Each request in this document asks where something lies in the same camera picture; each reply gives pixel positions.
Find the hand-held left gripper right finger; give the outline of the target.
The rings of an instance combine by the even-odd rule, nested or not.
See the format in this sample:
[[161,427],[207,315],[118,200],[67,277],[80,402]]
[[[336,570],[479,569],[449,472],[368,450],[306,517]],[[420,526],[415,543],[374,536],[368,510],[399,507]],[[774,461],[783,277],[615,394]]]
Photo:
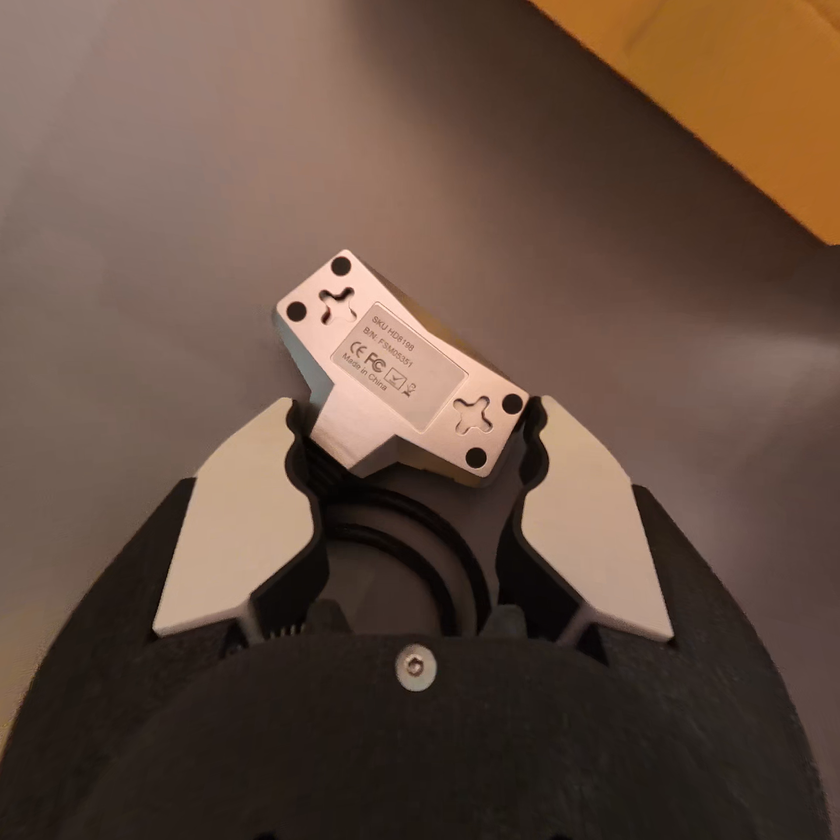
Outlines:
[[522,428],[521,490],[498,543],[499,600],[531,637],[576,646],[593,626],[669,643],[675,633],[634,485],[609,449],[555,399]]

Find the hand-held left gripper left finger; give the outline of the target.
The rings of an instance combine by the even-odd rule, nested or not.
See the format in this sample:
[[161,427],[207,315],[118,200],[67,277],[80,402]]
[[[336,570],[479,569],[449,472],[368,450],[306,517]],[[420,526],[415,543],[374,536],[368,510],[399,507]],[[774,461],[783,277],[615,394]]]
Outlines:
[[234,622],[256,644],[305,623],[329,578],[289,397],[224,441],[196,472],[152,625],[169,637]]

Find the silver metal hdmi hub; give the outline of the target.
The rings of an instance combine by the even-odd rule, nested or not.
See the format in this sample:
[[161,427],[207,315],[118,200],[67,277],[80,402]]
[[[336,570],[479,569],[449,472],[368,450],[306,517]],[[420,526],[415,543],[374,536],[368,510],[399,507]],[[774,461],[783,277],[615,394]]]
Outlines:
[[490,482],[530,394],[348,249],[276,305],[308,436],[357,477],[394,465]]

